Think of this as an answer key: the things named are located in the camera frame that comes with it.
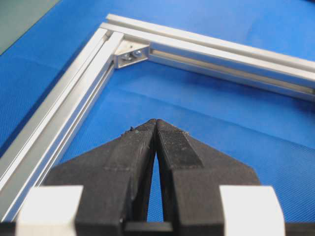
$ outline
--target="white pad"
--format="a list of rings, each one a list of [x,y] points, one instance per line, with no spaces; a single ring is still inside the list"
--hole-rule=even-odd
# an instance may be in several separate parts
[[[285,236],[284,216],[271,186],[221,185],[225,236]]]
[[[32,188],[19,212],[17,236],[75,236],[74,219],[83,186]]]

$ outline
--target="black plastic part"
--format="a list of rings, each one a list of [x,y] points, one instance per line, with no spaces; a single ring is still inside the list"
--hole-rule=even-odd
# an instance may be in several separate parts
[[[76,224],[77,236],[104,235],[102,227]],[[315,223],[286,223],[286,236],[314,236]],[[15,222],[0,223],[0,236],[15,236]],[[126,222],[124,236],[178,236],[171,222]]]
[[[249,166],[157,120],[163,214],[181,236],[222,236],[219,185],[260,185]]]
[[[104,235],[123,234],[123,222],[146,220],[156,153],[156,120],[54,167],[45,185],[83,185],[75,218]]]
[[[165,221],[148,223],[156,152]],[[78,236],[222,236],[219,185],[260,182],[249,166],[152,119],[54,167],[44,184],[84,186],[75,219]],[[287,236],[315,235],[313,223],[285,227]],[[14,234],[14,223],[0,224],[0,236]]]

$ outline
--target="blue surface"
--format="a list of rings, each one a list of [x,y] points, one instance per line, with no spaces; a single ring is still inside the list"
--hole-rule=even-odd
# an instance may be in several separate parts
[[[304,0],[63,0],[0,56],[1,152],[108,13],[315,60],[314,11]],[[286,221],[315,221],[312,103],[142,62],[115,72],[62,161],[150,118],[251,165]],[[154,170],[148,220],[159,221]]]

